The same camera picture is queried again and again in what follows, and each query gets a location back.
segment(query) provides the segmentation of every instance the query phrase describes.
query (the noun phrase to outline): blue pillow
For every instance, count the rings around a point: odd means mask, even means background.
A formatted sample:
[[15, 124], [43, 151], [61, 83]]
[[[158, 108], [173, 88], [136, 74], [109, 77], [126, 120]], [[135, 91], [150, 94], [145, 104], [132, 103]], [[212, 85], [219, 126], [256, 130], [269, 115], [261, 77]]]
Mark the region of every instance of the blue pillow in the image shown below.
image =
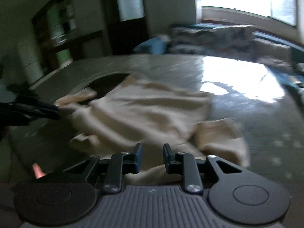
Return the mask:
[[167, 50], [167, 43], [157, 37], [153, 39], [149, 39], [133, 49], [133, 51], [136, 54], [152, 54], [152, 55], [165, 54], [166, 50]]

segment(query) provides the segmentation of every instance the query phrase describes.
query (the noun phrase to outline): ribbed gray panel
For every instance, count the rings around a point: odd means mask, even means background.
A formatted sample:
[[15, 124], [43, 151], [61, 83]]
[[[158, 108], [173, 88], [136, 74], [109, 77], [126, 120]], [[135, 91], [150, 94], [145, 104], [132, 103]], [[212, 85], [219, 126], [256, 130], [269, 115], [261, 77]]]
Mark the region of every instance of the ribbed gray panel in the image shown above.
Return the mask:
[[[21, 226], [21, 228], [34, 227], [37, 226], [27, 223]], [[184, 193], [179, 186], [127, 186], [125, 191], [118, 195], [104, 196], [97, 207], [82, 220], [61, 226], [61, 228], [239, 227], [242, 226], [221, 220], [200, 196]], [[269, 227], [284, 228], [281, 224]]]

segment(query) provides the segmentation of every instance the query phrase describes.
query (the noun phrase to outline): screw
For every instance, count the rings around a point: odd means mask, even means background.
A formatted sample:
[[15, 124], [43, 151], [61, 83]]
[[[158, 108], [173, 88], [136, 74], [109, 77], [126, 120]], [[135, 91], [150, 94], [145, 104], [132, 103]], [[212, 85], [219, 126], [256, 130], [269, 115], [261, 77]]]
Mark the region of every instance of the screw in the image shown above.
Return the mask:
[[186, 190], [192, 193], [197, 193], [200, 192], [202, 190], [202, 187], [199, 185], [195, 185], [195, 184], [190, 184], [186, 187]]
[[112, 185], [112, 184], [106, 184], [103, 187], [104, 190], [108, 191], [108, 192], [116, 192], [118, 190], [118, 187], [116, 185]]

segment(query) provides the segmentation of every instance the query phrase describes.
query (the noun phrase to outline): gray table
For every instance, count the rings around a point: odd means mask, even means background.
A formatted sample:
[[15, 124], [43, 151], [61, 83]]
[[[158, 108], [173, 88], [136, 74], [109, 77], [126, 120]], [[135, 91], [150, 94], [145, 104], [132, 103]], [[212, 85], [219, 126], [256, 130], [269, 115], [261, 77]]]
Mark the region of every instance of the gray table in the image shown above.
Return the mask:
[[[135, 73], [193, 91], [215, 93], [208, 119], [234, 119], [251, 150], [250, 170], [286, 183], [293, 195], [301, 194], [302, 184], [294, 183], [304, 182], [302, 114], [290, 94], [263, 65], [194, 55], [85, 59], [58, 71], [35, 90], [43, 101], [54, 102], [114, 72]], [[35, 161], [49, 172], [84, 156], [67, 146], [75, 133], [67, 121], [40, 119], [29, 127], [16, 128], [13, 140], [26, 167]], [[30, 178], [16, 156], [13, 156], [12, 166], [11, 182]], [[295, 212], [296, 209], [290, 212], [288, 222]]]

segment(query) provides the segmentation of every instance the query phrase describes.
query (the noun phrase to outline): table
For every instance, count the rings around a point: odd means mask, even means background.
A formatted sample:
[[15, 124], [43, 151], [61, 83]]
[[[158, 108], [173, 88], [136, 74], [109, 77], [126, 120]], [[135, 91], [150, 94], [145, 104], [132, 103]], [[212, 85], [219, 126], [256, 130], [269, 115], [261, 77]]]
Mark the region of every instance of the table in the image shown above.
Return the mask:
[[[284, 183], [294, 196], [303, 195], [302, 114], [291, 95], [263, 65], [196, 55], [111, 56], [73, 62], [35, 90], [43, 101], [52, 103], [68, 93], [76, 93], [98, 77], [117, 72], [215, 93], [208, 119], [231, 117], [237, 123], [250, 147], [250, 170]], [[64, 162], [84, 157], [66, 145], [75, 133], [67, 121], [40, 119], [29, 127], [16, 128], [13, 139], [25, 165], [35, 161], [52, 171]], [[17, 161], [14, 156], [11, 181], [26, 175], [14, 170], [18, 168]], [[297, 204], [293, 204], [295, 209], [289, 212], [287, 222], [294, 222]]]

